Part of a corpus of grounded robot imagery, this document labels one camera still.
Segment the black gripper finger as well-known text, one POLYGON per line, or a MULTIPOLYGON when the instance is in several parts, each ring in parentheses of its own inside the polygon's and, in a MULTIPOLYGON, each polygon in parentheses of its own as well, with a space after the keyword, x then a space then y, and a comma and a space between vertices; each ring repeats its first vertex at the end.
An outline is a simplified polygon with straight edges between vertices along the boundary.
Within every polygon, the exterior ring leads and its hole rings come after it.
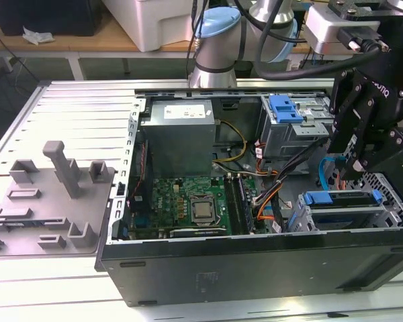
POLYGON ((373 154, 378 146, 378 99, 372 81, 356 68, 334 80, 330 112, 334 131, 328 152, 342 153, 353 136, 354 154, 373 154))
POLYGON ((343 153, 345 163, 339 167, 342 180, 359 180, 366 172, 385 172, 403 166, 403 127, 394 127, 382 141, 366 144, 361 153, 354 156, 357 142, 353 135, 343 153))

